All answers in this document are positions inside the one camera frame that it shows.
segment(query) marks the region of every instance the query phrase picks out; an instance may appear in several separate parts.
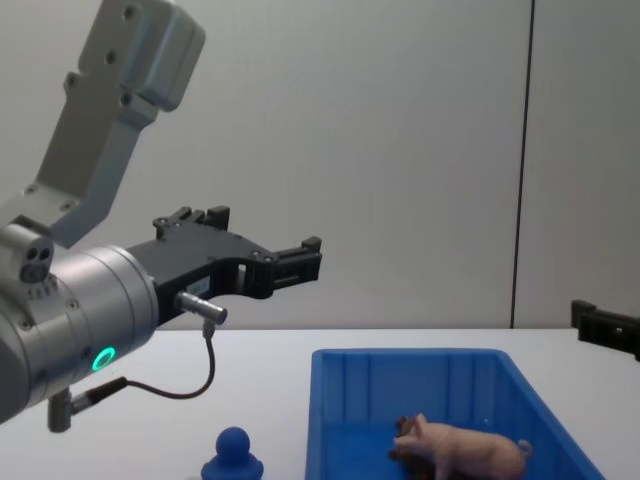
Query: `blue plastic bin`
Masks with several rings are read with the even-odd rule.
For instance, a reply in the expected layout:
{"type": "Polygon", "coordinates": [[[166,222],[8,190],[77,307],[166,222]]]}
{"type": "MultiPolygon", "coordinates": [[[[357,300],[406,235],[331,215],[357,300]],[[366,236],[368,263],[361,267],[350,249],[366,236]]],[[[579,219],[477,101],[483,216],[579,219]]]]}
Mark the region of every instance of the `blue plastic bin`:
{"type": "Polygon", "coordinates": [[[418,413],[528,440],[528,480],[604,479],[507,354],[424,349],[314,353],[306,480],[403,479],[394,423],[418,413]]]}

